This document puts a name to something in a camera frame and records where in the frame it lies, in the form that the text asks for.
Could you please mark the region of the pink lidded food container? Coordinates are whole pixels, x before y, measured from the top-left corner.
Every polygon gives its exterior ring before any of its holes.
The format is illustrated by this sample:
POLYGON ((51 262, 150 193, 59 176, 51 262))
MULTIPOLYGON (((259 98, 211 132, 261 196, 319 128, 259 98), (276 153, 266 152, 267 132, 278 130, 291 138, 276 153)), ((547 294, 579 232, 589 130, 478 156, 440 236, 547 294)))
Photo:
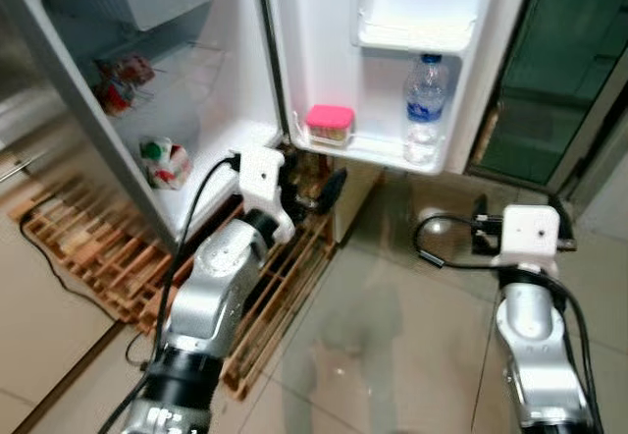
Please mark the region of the pink lidded food container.
POLYGON ((313 105, 302 117, 311 141, 332 147, 347 146, 353 134, 353 108, 337 105, 313 105))

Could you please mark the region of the grey mini fridge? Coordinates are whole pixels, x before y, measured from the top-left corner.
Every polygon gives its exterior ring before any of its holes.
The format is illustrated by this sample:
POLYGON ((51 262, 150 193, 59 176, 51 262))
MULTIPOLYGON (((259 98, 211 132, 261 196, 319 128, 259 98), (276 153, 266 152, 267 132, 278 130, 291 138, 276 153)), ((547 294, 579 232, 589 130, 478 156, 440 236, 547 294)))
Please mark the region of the grey mini fridge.
POLYGON ((48 77, 91 146, 151 227, 172 246, 229 199, 234 177, 217 161, 283 138, 263 0, 208 0, 150 30, 121 20, 122 0, 0 0, 22 27, 48 77), (104 81, 94 60, 137 52, 154 79, 134 85, 131 107, 102 110, 93 89, 104 81), (140 165, 139 140, 168 137, 187 148, 192 170, 179 190, 153 189, 140 165))

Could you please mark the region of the white lined fridge door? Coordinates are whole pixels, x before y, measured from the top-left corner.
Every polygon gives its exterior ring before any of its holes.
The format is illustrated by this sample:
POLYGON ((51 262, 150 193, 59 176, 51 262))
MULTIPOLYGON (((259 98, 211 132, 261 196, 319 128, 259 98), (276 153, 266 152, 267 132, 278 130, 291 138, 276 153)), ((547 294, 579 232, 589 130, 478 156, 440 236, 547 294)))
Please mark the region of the white lined fridge door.
POLYGON ((282 112, 292 145, 416 174, 461 174, 525 0, 266 0, 277 44, 282 112), (409 163, 404 81, 422 54, 451 75, 444 141, 427 165, 409 163), (313 105, 353 108, 347 146, 311 141, 313 105))

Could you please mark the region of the clear plastic water bottle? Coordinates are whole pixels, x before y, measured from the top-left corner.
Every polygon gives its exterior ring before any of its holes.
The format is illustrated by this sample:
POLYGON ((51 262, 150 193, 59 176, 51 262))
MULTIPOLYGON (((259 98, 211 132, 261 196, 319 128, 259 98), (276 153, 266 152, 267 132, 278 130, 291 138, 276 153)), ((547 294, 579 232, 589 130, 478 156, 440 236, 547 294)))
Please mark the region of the clear plastic water bottle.
POLYGON ((441 54, 422 54, 405 84, 405 160, 430 164, 444 141, 443 114, 449 71, 441 54))

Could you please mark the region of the green red white food pack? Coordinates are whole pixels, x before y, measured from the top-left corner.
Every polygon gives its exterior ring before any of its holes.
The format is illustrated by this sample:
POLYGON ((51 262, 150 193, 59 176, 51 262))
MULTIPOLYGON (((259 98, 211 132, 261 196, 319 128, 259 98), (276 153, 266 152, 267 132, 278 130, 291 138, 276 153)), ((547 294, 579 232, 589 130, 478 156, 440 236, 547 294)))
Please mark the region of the green red white food pack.
POLYGON ((153 189, 179 190, 191 175, 187 148, 168 137, 143 136, 139 140, 140 165, 153 189))

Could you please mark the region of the green glass door cabinet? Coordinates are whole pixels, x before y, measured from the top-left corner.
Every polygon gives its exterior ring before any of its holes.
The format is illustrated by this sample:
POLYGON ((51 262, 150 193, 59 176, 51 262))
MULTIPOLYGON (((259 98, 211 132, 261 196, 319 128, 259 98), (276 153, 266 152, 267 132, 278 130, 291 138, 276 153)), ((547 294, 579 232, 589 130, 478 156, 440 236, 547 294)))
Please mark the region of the green glass door cabinet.
POLYGON ((468 169, 512 186, 568 186, 622 87, 625 0, 525 0, 468 169))

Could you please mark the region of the red snack pack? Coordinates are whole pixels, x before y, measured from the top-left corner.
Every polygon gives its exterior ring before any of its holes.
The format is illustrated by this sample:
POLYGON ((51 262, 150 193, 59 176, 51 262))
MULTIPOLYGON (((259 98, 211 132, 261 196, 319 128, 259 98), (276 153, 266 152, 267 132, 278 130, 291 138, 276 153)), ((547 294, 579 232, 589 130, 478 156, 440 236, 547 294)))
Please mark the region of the red snack pack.
POLYGON ((126 85, 145 85, 154 79, 154 70, 148 58, 137 52, 94 60, 99 74, 109 82, 126 85))
POLYGON ((93 89, 102 110, 109 116, 118 116, 131 107, 134 98, 131 85, 116 80, 104 80, 93 89))

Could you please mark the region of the wooden slat pallet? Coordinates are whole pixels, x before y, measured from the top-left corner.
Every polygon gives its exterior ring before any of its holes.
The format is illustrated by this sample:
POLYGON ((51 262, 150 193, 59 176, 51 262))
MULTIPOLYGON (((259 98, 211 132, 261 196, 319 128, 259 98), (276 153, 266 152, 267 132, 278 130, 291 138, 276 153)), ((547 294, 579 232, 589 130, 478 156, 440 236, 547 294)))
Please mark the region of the wooden slat pallet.
MULTIPOLYGON (((0 215, 49 255, 54 271, 140 334, 153 334, 163 272, 177 269, 176 289, 191 276, 191 258, 176 259, 128 201, 78 173, 13 177, 0 186, 0 215)), ((220 384, 230 398, 245 400, 254 390, 334 254, 333 215, 313 209, 290 241, 261 259, 259 281, 245 296, 221 371, 220 384)))

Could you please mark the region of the grey kitchen cabinet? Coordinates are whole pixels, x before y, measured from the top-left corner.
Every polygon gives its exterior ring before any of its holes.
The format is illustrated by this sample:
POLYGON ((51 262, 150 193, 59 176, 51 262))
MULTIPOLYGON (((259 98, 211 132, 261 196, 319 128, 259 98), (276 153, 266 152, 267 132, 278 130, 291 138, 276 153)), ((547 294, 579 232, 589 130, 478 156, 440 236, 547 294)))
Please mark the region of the grey kitchen cabinet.
POLYGON ((0 3, 0 174, 30 154, 36 135, 66 112, 57 89, 37 66, 22 27, 0 3))

